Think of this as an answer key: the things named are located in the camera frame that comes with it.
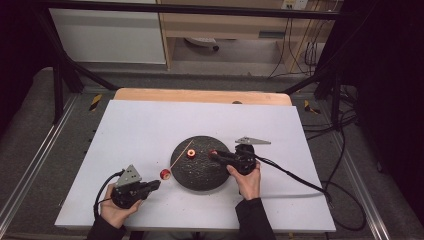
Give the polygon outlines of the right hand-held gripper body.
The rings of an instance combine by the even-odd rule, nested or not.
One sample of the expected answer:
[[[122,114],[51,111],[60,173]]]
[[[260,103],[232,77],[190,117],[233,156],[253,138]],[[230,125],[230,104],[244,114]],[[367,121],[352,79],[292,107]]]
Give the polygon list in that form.
[[[256,167],[255,145],[270,145],[270,141],[251,137],[242,137],[235,141],[237,171],[242,175],[249,175]]]

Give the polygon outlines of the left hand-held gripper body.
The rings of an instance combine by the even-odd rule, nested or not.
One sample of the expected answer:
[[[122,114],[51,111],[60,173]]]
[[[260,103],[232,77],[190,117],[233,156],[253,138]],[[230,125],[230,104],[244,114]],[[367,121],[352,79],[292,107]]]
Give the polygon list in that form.
[[[129,165],[117,180],[111,193],[113,203],[122,209],[131,208],[138,200],[145,200],[151,191],[147,182],[133,165]]]

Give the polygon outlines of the round black textured plate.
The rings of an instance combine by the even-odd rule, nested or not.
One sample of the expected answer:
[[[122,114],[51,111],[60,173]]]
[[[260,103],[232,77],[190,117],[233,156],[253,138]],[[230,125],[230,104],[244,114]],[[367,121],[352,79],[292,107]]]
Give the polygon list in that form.
[[[227,146],[209,136],[194,136],[179,143],[174,149],[170,165],[179,156],[182,150],[194,139],[184,155],[171,169],[171,174],[175,180],[183,187],[193,191],[210,191],[224,184],[229,174],[224,165],[209,159],[211,150],[227,151]],[[187,151],[194,149],[194,158],[187,157]]]

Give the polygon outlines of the thin wooden skewer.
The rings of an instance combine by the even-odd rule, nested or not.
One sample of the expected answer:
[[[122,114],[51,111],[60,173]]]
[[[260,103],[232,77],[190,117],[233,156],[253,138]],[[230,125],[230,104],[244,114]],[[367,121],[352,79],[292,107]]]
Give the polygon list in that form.
[[[184,155],[185,151],[189,148],[189,146],[192,144],[194,139],[190,140],[190,142],[186,145],[186,147],[182,150],[182,152],[179,154],[179,156],[175,159],[175,161],[170,165],[169,170],[173,168],[173,166],[179,161],[179,159]]]

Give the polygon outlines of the person's left hand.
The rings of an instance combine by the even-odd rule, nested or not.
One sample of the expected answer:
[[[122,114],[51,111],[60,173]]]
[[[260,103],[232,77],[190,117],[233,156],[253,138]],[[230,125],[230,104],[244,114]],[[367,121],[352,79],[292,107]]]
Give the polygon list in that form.
[[[109,184],[106,189],[104,199],[100,203],[100,216],[116,229],[121,228],[126,219],[136,213],[143,201],[138,200],[129,209],[122,209],[116,206],[111,200],[111,193],[114,189],[114,184]]]

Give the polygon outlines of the person's right hand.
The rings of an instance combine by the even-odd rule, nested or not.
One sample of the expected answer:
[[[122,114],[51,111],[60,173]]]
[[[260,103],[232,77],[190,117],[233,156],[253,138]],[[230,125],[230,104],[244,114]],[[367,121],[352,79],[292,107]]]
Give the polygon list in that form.
[[[233,166],[227,165],[229,174],[236,180],[241,196],[245,200],[253,200],[260,197],[261,165],[255,163],[255,167],[248,175],[240,174]]]

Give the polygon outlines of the wooden table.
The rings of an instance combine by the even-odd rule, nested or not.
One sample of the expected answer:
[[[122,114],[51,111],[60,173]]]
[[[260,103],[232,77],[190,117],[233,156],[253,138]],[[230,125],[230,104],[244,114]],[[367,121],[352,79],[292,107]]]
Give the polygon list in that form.
[[[122,88],[116,91],[115,100],[135,101],[168,101],[168,102],[202,102],[279,105],[291,106],[292,101],[287,94],[264,93],[255,91],[208,91],[208,90],[175,90],[150,88]]]

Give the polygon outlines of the yellow black floor tape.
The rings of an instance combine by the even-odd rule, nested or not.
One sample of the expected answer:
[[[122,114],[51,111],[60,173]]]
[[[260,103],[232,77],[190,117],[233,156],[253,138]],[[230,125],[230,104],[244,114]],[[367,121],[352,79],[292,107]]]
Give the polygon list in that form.
[[[321,114],[321,111],[319,109],[312,108],[309,101],[307,100],[304,100],[304,110],[314,114]]]
[[[92,100],[92,102],[91,102],[91,104],[90,104],[90,107],[89,107],[89,111],[95,111],[95,110],[96,110],[96,108],[97,108],[97,106],[98,106],[98,104],[99,104],[99,102],[100,102],[101,98],[102,98],[102,94],[97,94],[97,95],[93,98],[93,100]]]

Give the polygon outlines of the white device under desk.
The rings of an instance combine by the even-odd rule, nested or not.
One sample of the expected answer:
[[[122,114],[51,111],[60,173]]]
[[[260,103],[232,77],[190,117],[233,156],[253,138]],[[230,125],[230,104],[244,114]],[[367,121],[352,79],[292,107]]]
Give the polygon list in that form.
[[[186,38],[186,41],[197,46],[211,48],[213,51],[219,50],[214,38]]]

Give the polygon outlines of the light wooden desk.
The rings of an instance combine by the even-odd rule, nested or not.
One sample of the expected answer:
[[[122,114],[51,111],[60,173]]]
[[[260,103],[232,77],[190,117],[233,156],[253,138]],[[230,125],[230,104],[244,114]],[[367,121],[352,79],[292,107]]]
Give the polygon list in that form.
[[[242,8],[282,9],[283,0],[157,0],[159,4],[224,6]],[[308,0],[303,11],[327,11],[336,4],[331,0]],[[192,15],[161,13],[164,36],[167,38],[217,38],[275,40],[289,72],[300,69],[301,53],[309,42],[327,40],[332,23],[309,19],[277,19],[223,15]]]

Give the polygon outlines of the white cabinet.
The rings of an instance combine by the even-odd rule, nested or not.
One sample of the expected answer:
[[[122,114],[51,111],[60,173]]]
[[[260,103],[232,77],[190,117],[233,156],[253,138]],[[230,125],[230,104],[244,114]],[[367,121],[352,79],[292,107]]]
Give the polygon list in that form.
[[[78,62],[166,62],[157,14],[51,9],[66,53]]]

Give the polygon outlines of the dark curtain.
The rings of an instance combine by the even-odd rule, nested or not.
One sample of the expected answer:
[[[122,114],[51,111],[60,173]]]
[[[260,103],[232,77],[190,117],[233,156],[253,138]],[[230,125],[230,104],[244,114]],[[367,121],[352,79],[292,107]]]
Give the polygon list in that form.
[[[20,109],[33,77],[49,65],[30,0],[0,0],[0,136]]]
[[[346,70],[379,160],[424,221],[424,0],[380,0]]]

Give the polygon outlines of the metal floor rail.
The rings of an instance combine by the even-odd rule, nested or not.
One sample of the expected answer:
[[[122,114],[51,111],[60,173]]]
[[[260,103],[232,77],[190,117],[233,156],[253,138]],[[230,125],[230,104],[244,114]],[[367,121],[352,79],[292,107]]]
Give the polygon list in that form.
[[[364,179],[361,177],[357,167],[354,164],[353,158],[347,149],[347,145],[343,139],[342,134],[340,132],[335,132],[332,133],[332,137],[341,152],[342,165],[353,187],[355,196],[363,206],[367,224],[374,236],[374,239],[390,240],[390,234],[386,228],[386,225],[377,210],[368,188],[365,185]]]
[[[67,123],[79,98],[80,96],[78,94],[72,94],[71,97],[67,100],[63,115],[59,118],[58,122],[53,124],[49,129],[47,136],[44,138],[41,146],[38,148],[36,154],[32,158],[23,176],[20,178],[11,196],[0,211],[0,238],[6,233],[16,212],[18,211],[26,194],[31,188],[32,183],[37,177],[57,138]]]

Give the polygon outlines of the black metal frame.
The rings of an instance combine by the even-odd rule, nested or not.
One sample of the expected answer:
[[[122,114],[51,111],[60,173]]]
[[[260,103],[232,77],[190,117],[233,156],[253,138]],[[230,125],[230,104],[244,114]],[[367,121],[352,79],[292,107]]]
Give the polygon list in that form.
[[[224,6],[199,6],[199,5],[176,5],[176,4],[150,4],[150,3],[125,3],[125,2],[101,2],[101,1],[78,1],[78,0],[33,0],[30,2],[31,10],[35,15],[44,35],[48,38],[53,48],[54,59],[54,92],[55,92],[55,119],[58,122],[63,115],[62,82],[64,80],[69,89],[75,93],[81,93],[84,85],[78,74],[88,77],[92,81],[108,90],[116,91],[118,86],[107,82],[103,78],[92,73],[88,69],[76,63],[65,52],[53,25],[47,20],[47,11],[53,9],[93,10],[114,12],[143,12],[143,13],[171,13],[192,15],[223,15],[243,17],[268,17],[290,19],[317,19],[339,20],[348,18],[349,14],[341,12],[317,12],[302,10],[272,10],[264,8],[242,8]]]

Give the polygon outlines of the white wall socket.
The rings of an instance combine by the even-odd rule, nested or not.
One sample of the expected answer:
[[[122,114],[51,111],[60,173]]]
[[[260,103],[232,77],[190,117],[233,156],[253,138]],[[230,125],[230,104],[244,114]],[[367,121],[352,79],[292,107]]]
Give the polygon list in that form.
[[[283,0],[282,9],[303,10],[306,8],[308,0]]]

